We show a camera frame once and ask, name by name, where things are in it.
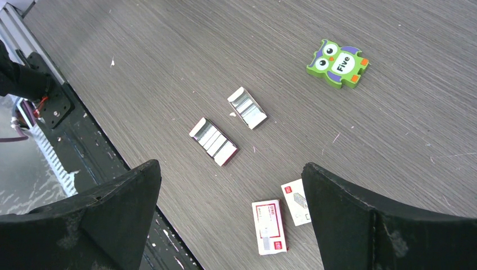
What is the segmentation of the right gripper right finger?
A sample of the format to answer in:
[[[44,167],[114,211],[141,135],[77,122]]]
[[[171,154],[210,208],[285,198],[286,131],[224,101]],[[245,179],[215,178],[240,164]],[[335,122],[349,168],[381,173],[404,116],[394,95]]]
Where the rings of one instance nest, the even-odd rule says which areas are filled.
[[[315,163],[301,177],[325,269],[476,268],[476,219],[392,200]]]

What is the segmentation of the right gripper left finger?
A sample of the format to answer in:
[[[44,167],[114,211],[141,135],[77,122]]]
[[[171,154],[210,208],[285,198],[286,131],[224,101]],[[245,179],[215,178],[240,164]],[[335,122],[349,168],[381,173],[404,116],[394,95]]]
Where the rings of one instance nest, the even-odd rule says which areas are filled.
[[[26,214],[1,216],[2,269],[139,269],[161,185],[157,160]]]

